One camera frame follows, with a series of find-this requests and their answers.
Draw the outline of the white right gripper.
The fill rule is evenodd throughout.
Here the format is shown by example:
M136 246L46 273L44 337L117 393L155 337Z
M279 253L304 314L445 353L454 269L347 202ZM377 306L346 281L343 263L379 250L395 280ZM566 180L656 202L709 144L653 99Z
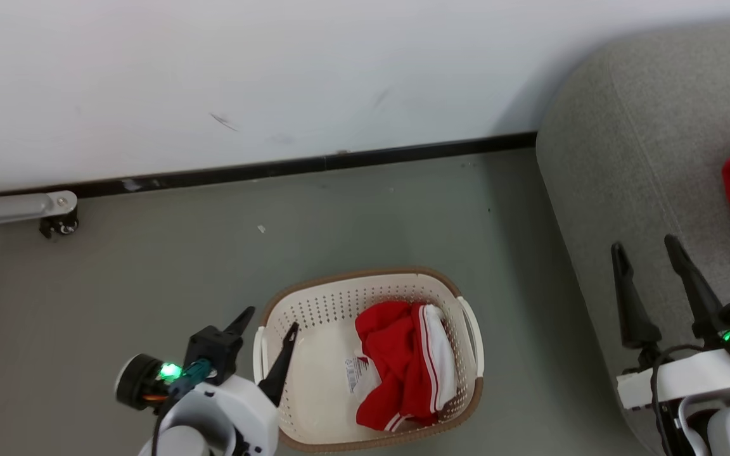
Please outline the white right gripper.
M716 293L677 236L667 234L664 244L686 292L693 314L693 335L704 346L722 345L722 348L672 361L658 369L618 376L617 392L625 409L646 406L652 401L653 391L661 402L730 392L730 328L719 318L722 310L730 325L730 304L722 309ZM660 329L651 322L641 303L634 284L634 269L622 243L611 245L611 258L621 345L632 350L657 347L662 339Z

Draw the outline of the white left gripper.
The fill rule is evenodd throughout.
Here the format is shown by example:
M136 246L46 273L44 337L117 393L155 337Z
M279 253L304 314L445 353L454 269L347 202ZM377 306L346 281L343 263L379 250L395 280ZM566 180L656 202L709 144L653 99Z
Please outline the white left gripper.
M183 366L139 354L114 386L116 401L156 416L138 456L274 456L278 409L299 332L294 322L266 376L254 381L236 372L243 334L255 307L225 329L207 326L192 335Z

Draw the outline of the red and white garment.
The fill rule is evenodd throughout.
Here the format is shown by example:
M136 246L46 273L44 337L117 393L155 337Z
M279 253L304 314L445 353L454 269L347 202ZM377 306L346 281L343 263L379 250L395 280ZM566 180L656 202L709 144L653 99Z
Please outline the red and white garment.
M454 349L443 311L433 304L388 301L354 321L365 371L354 393L359 426L397 432L405 422L431 426L458 392Z

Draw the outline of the grey fabric sofa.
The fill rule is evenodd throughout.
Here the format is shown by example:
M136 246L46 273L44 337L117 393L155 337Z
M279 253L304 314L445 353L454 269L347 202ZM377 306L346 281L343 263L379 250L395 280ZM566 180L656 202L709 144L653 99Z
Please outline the grey fabric sofa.
M658 350L698 345L664 239L678 237L730 302L730 20L684 24L606 44L559 90L537 162L605 369L637 369L621 343L612 245L620 243Z

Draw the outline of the cream perforated laundry basket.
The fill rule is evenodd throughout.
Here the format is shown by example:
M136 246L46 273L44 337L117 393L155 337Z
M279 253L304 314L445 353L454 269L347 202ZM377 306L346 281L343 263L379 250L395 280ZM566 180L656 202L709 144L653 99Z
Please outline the cream perforated laundry basket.
M388 300L422 302L443 312L454 350L454 398L434 424L403 422L395 432L355 421L355 318ZM284 336L298 324L295 349L280 403L280 439L307 453L390 447L429 438L462 425L483 393L484 350L478 321L463 293L442 272L423 267L360 270L302 282L275 295L262 310L253 343L253 376L274 365Z

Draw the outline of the black baseboard strip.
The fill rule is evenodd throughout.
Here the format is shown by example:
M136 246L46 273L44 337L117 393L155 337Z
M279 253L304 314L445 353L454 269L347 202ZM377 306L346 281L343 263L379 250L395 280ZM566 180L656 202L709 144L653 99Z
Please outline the black baseboard strip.
M59 184L0 191L0 197L26 193L54 193L71 191L81 199L116 196L116 194L150 193L188 187L232 184L269 178L286 177L297 174L321 173L346 168L379 167L394 163L455 158L473 154L513 151L521 148L534 148L538 133L521 132L516 134L492 136L469 141L432 142L398 148L382 148L365 152L338 152L312 158L299 158L282 161L268 161L240 167L206 168L166 174L148 174L121 179L79 182L78 184Z

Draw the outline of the black caster wheel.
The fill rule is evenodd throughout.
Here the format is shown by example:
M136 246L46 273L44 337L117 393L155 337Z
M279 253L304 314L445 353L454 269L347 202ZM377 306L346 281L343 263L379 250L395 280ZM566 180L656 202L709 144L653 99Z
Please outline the black caster wheel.
M75 214L69 213L54 217L45 217L40 220L39 232L46 239L56 236L71 236L79 228L79 219Z

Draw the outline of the grey metal frame leg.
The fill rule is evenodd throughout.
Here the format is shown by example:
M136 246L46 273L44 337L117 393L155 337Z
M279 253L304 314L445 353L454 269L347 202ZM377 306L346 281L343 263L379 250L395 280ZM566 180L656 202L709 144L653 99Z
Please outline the grey metal frame leg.
M78 197L72 191L0 196L0 224L57 219L71 214L77 205Z

